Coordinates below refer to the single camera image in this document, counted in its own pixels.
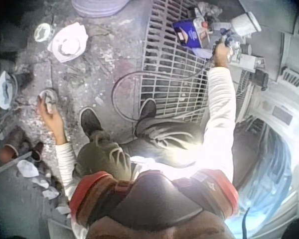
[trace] black sneaker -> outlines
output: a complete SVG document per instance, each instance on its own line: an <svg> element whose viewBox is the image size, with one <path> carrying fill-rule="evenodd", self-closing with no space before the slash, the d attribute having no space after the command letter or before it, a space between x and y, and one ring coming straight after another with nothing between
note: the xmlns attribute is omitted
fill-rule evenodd
<svg viewBox="0 0 299 239"><path fill-rule="evenodd" d="M85 107L80 111L80 123L88 137L96 130L103 130L95 111L91 107Z"/></svg>
<svg viewBox="0 0 299 239"><path fill-rule="evenodd" d="M152 98L146 99L140 109L140 119L154 118L156 116L156 102Z"/></svg>

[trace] white long-sleeve shirt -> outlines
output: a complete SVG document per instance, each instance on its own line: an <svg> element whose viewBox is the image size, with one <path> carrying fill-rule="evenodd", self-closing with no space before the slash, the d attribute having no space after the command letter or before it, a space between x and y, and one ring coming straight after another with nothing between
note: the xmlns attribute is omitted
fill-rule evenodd
<svg viewBox="0 0 299 239"><path fill-rule="evenodd" d="M200 169L218 169L223 171L232 182L234 171L231 148L234 140L236 96L227 68L216 67L210 70L208 92L210 119L206 126L202 147L192 153L192 156L197 157L196 164L185 169L173 169L166 165L149 163L144 169L160 169L173 179L175 179L175 175L190 177ZM75 153L71 143L57 145L56 155L65 195L71 200L77 187L77 182L72 177ZM87 233L85 228L77 223L72 223L72 229L78 239L85 238Z"/></svg>

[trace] hand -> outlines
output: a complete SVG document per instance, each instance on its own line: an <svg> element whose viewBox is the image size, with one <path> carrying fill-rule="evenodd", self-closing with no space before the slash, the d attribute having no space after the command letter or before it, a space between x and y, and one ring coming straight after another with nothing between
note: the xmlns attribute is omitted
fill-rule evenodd
<svg viewBox="0 0 299 239"><path fill-rule="evenodd" d="M215 67L228 67L229 52L230 48L226 47L224 43L217 45L214 55Z"/></svg>
<svg viewBox="0 0 299 239"><path fill-rule="evenodd" d="M63 119L58 112L56 108L53 108L52 113L50 114L48 112L46 103L45 103L45 97L43 96L42 99L40 96L38 96L38 112L41 115L45 125L47 128L52 131L56 145L62 145L67 143L67 139L65 136L65 131L64 131L64 123Z"/></svg>

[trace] metal grate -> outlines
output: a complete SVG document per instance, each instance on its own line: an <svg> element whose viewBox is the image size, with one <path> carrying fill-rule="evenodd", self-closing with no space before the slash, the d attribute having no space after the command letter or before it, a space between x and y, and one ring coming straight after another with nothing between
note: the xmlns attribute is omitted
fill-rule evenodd
<svg viewBox="0 0 299 239"><path fill-rule="evenodd" d="M241 111L243 106L246 93L247 93L247 86L250 79L251 72L243 70L241 72L240 81L238 85L238 89L236 92L236 119Z"/></svg>
<svg viewBox="0 0 299 239"><path fill-rule="evenodd" d="M296 87L299 87L299 73L292 69L285 68L283 71L282 79Z"/></svg>
<svg viewBox="0 0 299 239"><path fill-rule="evenodd" d="M187 10L196 5L195 0L153 0L146 35L143 69L172 76L171 80L159 76L142 77L141 100L154 98L157 116L179 117L185 121L200 122L207 105L207 75L190 80L205 65L205 59L177 42L172 23L187 17Z"/></svg>

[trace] black shoe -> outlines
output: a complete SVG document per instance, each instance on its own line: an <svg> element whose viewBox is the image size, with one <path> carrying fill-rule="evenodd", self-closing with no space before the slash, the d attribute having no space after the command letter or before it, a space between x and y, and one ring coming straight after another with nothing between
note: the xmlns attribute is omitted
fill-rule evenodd
<svg viewBox="0 0 299 239"><path fill-rule="evenodd" d="M88 137L96 130L103 130L96 113L91 107L85 107L81 110L80 123L85 135Z"/></svg>
<svg viewBox="0 0 299 239"><path fill-rule="evenodd" d="M154 118L156 116L156 102L152 98L148 98L144 101L140 109L140 119Z"/></svg>

